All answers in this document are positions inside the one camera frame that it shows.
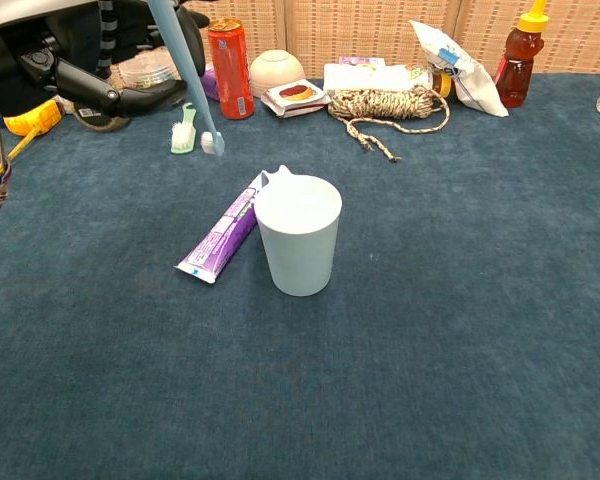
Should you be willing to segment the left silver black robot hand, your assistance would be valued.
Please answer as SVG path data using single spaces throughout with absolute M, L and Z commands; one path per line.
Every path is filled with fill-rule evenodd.
M 183 80 L 140 89 L 108 82 L 111 65 L 164 46 L 166 33 L 149 0 L 0 0 L 0 117 L 55 95 L 110 117 L 175 105 Z

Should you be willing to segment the light blue toothbrush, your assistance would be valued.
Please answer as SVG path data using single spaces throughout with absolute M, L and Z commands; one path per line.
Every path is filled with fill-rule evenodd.
M 187 84 L 188 100 L 197 110 L 206 130 L 202 134 L 203 151 L 221 156 L 225 142 L 217 131 L 208 100 L 201 84 L 206 62 L 200 27 L 193 13 L 176 0 L 147 0 L 162 40 L 182 80 Z

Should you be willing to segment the purple toothpaste tube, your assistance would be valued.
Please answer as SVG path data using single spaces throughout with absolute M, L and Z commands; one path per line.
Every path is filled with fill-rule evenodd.
M 263 185 L 264 172 L 260 172 L 175 268 L 214 284 L 257 223 L 253 203 Z

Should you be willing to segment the yellow tape measure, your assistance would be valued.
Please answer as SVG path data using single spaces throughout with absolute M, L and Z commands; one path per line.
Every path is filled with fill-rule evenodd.
M 63 115 L 63 109 L 51 99 L 22 115 L 4 118 L 6 128 L 12 134 L 22 137 L 8 158 L 13 160 L 35 137 L 46 134 L 57 125 Z

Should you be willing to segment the clear tub of clips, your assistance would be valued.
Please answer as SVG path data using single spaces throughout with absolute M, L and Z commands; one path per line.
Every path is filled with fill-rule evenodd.
M 168 80 L 178 80 L 179 74 L 169 52 L 164 49 L 144 51 L 118 64 L 125 86 L 145 89 Z

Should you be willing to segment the green scrubbing brush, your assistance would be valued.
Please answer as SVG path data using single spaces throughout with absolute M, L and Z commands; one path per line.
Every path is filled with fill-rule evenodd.
M 197 111 L 191 102 L 187 102 L 182 106 L 182 119 L 172 125 L 172 154 L 187 154 L 193 151 L 196 138 L 196 113 Z

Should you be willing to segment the purple and pink box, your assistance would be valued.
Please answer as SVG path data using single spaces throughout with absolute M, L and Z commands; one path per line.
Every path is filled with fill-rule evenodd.
M 200 77 L 201 85 L 207 98 L 220 101 L 218 81 L 212 63 L 207 63 L 204 74 Z

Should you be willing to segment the red drink can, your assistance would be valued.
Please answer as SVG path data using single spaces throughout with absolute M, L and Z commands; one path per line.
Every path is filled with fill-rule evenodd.
M 234 120 L 248 118 L 254 113 L 254 100 L 242 22 L 232 17 L 212 20 L 208 40 L 222 114 Z

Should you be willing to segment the beige bowl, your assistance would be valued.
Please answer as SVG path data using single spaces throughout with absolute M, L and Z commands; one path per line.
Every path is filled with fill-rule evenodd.
M 252 94 L 259 98 L 266 90 L 285 85 L 306 75 L 300 61 L 286 50 L 267 50 L 258 55 L 249 68 Z

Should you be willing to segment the white snack packet red picture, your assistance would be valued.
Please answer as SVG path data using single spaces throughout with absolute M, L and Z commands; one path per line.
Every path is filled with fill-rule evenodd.
M 317 112 L 331 103 L 326 92 L 306 79 L 270 88 L 260 100 L 279 118 Z

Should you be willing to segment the bamboo folding screen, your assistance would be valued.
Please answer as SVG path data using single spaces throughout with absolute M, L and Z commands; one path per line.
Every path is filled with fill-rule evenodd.
M 419 21 L 454 39 L 490 73 L 505 40 L 534 0 L 186 0 L 210 19 L 234 17 L 246 32 L 249 59 L 285 50 L 319 78 L 342 56 L 389 64 L 425 58 L 410 25 Z M 547 0 L 549 22 L 537 73 L 600 73 L 600 0 Z

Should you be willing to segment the small purple white carton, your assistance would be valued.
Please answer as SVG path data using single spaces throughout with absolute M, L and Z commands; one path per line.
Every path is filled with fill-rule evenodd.
M 339 64 L 355 67 L 379 68 L 386 65 L 385 60 L 380 57 L 340 56 Z

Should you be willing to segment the white rolled package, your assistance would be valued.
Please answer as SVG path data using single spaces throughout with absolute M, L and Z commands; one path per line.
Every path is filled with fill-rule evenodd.
M 422 66 L 374 66 L 370 64 L 325 64 L 323 89 L 327 92 L 343 90 L 409 91 L 416 86 L 431 88 L 433 73 Z

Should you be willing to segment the white plastic snack bag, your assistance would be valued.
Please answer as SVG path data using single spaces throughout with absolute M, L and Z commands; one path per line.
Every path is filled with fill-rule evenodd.
M 461 103 L 492 116 L 509 115 L 493 79 L 480 62 L 442 30 L 415 20 L 410 24 L 428 62 L 453 80 Z

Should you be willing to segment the blue table cloth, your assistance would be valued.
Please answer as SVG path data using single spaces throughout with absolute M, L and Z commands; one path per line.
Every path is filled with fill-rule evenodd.
M 0 480 L 600 480 L 600 75 L 539 74 L 432 135 L 325 112 L 73 118 L 0 212 Z M 252 233 L 176 268 L 262 170 L 343 198 L 328 286 L 272 283 Z

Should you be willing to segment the honey bear bottle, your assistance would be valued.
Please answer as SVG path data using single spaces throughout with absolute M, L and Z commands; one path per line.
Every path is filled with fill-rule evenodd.
M 506 39 L 495 84 L 500 100 L 507 108 L 520 107 L 527 97 L 534 58 L 544 48 L 542 33 L 549 21 L 546 4 L 547 0 L 534 0 Z

